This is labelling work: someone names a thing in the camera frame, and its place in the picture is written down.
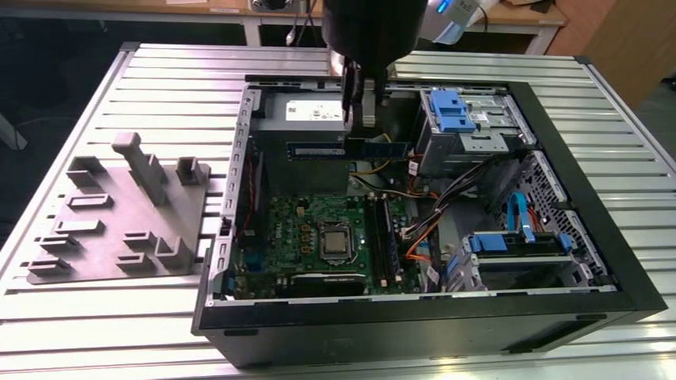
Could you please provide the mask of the black plate gripper finger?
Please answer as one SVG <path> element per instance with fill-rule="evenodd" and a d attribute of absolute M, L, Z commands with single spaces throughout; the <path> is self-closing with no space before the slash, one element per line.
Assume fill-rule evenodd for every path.
<path fill-rule="evenodd" d="M 374 118 L 364 111 L 374 112 L 373 105 L 364 106 L 366 79 L 360 65 L 350 59 L 342 62 L 342 148 L 348 156 L 356 156 L 368 139 L 376 136 Z"/>

